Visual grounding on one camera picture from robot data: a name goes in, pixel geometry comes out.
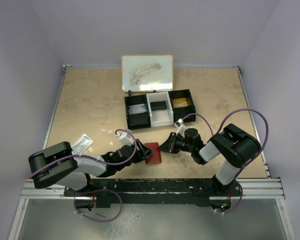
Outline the red card holder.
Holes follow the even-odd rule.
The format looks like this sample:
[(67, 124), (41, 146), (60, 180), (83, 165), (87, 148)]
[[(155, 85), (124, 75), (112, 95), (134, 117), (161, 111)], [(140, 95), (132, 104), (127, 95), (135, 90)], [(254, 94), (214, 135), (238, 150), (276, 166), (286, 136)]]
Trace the red card holder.
[(148, 142), (145, 146), (152, 150), (152, 154), (145, 160), (147, 165), (160, 164), (162, 162), (161, 152), (158, 150), (158, 142)]

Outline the black white three-bin organizer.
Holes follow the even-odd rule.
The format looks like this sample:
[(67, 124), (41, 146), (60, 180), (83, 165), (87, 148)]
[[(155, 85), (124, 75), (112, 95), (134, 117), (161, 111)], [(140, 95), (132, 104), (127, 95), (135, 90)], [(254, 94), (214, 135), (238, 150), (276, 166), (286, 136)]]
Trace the black white three-bin organizer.
[(189, 89), (129, 95), (124, 98), (127, 128), (139, 130), (196, 121), (196, 106)]

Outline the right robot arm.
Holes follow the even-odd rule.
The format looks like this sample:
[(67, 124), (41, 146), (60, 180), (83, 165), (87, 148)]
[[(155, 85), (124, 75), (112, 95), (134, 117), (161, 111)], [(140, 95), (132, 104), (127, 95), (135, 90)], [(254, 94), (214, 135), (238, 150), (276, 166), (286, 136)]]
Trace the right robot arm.
[(211, 186), (216, 195), (223, 196), (230, 190), (230, 185), (244, 164), (259, 154), (261, 144), (255, 137), (230, 123), (221, 133), (213, 135), (207, 143), (202, 141), (195, 128), (187, 128), (183, 134), (172, 132), (158, 150), (170, 154), (180, 151), (190, 153), (199, 165), (205, 165), (222, 155), (225, 161), (212, 177)]

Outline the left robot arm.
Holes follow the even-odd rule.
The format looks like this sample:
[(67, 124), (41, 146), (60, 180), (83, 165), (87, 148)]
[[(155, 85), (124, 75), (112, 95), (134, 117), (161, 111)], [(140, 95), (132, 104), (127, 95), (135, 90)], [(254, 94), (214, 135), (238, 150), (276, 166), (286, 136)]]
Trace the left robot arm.
[(80, 155), (74, 154), (70, 143), (63, 141), (30, 155), (30, 178), (36, 189), (58, 184), (88, 196), (93, 191), (91, 175), (113, 176), (125, 167), (147, 160), (153, 152), (137, 139), (135, 144), (124, 145), (101, 156)]

